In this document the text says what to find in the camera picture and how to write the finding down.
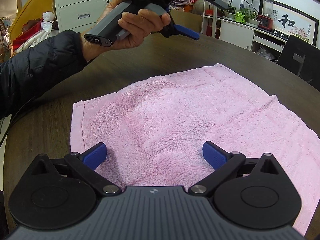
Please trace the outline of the black jacket forearm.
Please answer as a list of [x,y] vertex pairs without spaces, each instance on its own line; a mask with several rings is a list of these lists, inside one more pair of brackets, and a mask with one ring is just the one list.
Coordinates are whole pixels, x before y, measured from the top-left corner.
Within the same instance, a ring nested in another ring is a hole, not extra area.
[[1,118],[87,65],[80,33],[67,30],[1,63]]

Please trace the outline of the person's left hand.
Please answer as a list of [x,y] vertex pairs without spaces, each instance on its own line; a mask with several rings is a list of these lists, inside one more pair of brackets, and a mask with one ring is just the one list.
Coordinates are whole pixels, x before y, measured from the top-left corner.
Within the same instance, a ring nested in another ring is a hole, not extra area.
[[136,48],[143,43],[144,38],[149,34],[162,30],[170,22],[170,16],[166,12],[162,16],[158,16],[155,12],[148,9],[140,9],[138,14],[124,12],[118,20],[118,24],[124,30],[129,32],[129,36],[124,38],[122,41],[117,41],[111,47],[106,48],[89,43],[84,38],[85,33],[81,33],[78,35],[78,54],[81,54],[85,61],[88,62],[100,54],[110,50]]

